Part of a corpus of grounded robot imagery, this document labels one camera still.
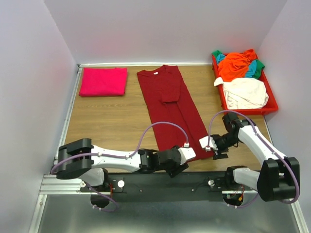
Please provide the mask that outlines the dark red t shirt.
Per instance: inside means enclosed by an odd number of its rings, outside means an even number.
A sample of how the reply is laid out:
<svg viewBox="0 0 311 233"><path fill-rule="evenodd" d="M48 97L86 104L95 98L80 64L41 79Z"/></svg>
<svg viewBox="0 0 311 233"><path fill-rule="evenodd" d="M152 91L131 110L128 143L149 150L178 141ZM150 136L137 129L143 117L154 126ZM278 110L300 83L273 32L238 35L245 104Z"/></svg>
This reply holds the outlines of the dark red t shirt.
<svg viewBox="0 0 311 233"><path fill-rule="evenodd" d="M183 146L189 138L196 160L211 158L199 140L207 136L206 127L177 66L163 65L137 73L159 150Z"/></svg>

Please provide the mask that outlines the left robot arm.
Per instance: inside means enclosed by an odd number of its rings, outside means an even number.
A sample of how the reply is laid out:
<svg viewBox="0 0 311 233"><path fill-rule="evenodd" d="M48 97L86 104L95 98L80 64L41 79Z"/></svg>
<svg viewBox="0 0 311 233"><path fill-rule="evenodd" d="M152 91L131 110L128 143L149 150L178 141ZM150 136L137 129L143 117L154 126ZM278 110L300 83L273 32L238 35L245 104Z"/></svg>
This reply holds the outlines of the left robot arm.
<svg viewBox="0 0 311 233"><path fill-rule="evenodd" d="M109 168L139 174L165 171L173 178L188 168L188 162L195 156L188 144L164 151L119 151L95 146L90 138L82 138L59 147L57 164L51 169L51 174L60 180L80 179L102 192L109 183Z"/></svg>

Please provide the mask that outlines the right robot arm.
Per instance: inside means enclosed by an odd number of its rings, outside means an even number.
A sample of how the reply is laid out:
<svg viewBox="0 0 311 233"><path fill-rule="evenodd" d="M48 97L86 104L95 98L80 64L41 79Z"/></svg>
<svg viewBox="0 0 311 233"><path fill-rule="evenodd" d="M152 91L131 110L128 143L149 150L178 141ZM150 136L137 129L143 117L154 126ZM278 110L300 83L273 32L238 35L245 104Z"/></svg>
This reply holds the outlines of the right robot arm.
<svg viewBox="0 0 311 233"><path fill-rule="evenodd" d="M261 164L260 171L245 166L231 166L225 172L224 186L235 190L240 185L255 191L263 201L296 202L300 196L300 164L276 149L260 132L255 123L233 110L222 111L226 134L208 137L207 149L214 158L226 157L230 147L245 144Z"/></svg>

